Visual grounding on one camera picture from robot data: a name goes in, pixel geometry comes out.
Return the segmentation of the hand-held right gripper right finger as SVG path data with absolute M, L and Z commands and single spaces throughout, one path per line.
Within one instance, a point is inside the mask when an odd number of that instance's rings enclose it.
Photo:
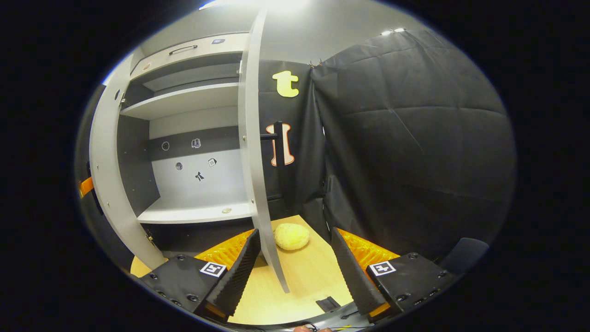
M 331 248 L 358 313 L 370 323 L 417 309 L 458 279 L 420 254 L 397 255 L 337 227 Z

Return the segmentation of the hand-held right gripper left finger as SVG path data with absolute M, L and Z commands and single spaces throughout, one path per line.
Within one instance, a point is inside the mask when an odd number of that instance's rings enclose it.
M 225 323 L 242 299 L 260 250 L 260 232 L 252 229 L 197 257 L 178 254 L 139 281 L 188 313 Z

